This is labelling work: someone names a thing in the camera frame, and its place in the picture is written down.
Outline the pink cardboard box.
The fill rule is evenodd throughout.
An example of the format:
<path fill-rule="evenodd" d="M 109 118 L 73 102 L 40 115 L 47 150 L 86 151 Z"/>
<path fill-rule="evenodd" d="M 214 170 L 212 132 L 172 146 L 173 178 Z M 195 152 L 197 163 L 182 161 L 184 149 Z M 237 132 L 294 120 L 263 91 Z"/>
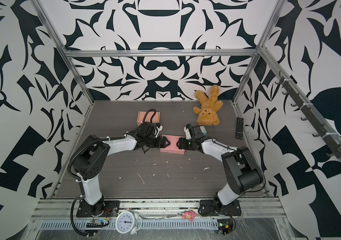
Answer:
<path fill-rule="evenodd" d="M 178 155 L 184 155 L 185 150 L 180 150 L 176 143 L 181 136 L 173 136 L 173 135 L 162 135 L 167 137 L 167 139 L 170 141 L 170 146 L 168 146 L 165 149 L 160 149 L 161 153 L 169 153 L 169 154 L 178 154 Z"/>

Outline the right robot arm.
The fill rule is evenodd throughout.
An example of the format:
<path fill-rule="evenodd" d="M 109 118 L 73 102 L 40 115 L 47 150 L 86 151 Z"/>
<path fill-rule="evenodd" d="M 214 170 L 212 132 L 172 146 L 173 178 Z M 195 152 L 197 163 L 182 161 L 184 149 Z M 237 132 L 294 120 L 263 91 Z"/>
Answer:
<path fill-rule="evenodd" d="M 238 199 L 252 192 L 257 186 L 265 188 L 265 176 L 261 167 L 253 159 L 250 150 L 243 147 L 230 147 L 208 137 L 203 126 L 186 125 L 185 137 L 176 146 L 182 150 L 199 151 L 219 160 L 223 164 L 226 177 L 225 186 L 208 203 L 201 203 L 198 209 L 202 216 L 240 215 Z"/>

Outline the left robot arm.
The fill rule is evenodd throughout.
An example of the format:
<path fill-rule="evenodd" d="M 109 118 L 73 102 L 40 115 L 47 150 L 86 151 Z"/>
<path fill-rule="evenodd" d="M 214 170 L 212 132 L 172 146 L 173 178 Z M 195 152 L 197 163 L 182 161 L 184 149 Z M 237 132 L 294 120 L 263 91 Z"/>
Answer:
<path fill-rule="evenodd" d="M 67 173 L 80 185 L 81 195 L 75 198 L 70 210 L 70 221 L 74 231 L 83 237 L 93 237 L 97 231 L 81 231 L 75 225 L 74 209 L 76 202 L 91 217 L 101 216 L 106 212 L 104 196 L 100 189 L 99 173 L 108 156 L 124 152 L 142 149 L 146 153 L 151 148 L 164 147 L 164 141 L 159 133 L 163 129 L 160 123 L 154 123 L 151 117 L 148 122 L 143 121 L 138 127 L 126 132 L 120 137 L 99 138 L 90 135 L 75 150 L 69 159 Z"/>

